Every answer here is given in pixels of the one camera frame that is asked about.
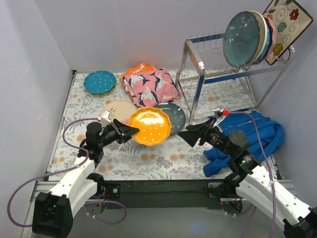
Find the cream and pink plate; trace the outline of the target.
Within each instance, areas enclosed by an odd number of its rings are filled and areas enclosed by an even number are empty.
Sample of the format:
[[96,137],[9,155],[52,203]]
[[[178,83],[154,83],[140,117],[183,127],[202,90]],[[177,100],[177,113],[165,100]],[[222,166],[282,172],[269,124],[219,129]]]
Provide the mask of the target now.
[[109,102],[104,111],[110,111],[109,118],[119,120],[123,124],[128,124],[131,116],[136,112],[137,107],[127,100],[114,100]]

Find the green polka dot plate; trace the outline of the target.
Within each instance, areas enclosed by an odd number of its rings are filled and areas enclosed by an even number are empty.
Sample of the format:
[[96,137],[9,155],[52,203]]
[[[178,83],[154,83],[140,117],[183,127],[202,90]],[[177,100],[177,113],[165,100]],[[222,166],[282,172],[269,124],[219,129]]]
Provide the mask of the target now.
[[89,92],[89,94],[96,96],[96,97],[102,97],[102,96],[106,96],[106,95],[111,94],[115,90],[115,88],[116,88],[116,86],[113,86],[108,92],[105,92],[103,94],[93,94],[91,92]]

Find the yellow polka dot plate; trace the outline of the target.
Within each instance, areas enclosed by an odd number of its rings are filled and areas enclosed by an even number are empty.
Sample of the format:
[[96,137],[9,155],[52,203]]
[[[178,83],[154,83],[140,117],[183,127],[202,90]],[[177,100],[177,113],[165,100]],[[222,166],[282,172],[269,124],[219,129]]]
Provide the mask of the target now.
[[163,143],[170,136],[172,127],[169,116],[154,107],[138,109],[130,117],[128,125],[139,129],[132,137],[146,146]]

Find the blue polka dot plate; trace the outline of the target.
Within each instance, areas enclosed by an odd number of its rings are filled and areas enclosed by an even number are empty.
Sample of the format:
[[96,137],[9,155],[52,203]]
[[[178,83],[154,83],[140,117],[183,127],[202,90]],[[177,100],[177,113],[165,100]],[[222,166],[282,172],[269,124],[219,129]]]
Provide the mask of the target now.
[[116,85],[116,77],[106,70],[98,70],[88,74],[83,82],[86,91],[93,94],[103,94]]

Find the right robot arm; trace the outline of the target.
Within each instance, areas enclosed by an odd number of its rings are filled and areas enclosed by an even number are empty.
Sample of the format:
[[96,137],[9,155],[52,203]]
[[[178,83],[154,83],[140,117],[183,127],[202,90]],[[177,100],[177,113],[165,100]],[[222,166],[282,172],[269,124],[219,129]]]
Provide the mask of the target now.
[[274,180],[270,169],[248,151],[250,144],[243,131],[236,129],[225,135],[210,119],[190,125],[178,135],[191,147],[208,143],[230,157],[228,165],[232,172],[222,184],[225,193],[245,198],[260,209],[272,219],[272,230],[278,226],[287,238],[317,236],[317,209]]

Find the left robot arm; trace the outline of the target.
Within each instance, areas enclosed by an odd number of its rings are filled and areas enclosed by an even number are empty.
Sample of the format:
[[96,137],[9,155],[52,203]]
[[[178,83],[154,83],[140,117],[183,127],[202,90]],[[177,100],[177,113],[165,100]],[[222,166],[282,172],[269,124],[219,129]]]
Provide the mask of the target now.
[[138,132],[139,129],[116,119],[105,127],[97,121],[89,123],[74,166],[65,170],[64,177],[48,192],[37,195],[32,231],[52,238],[67,237],[81,207],[91,197],[101,198],[105,194],[103,176],[94,173],[104,155],[103,148],[113,142],[126,143]]

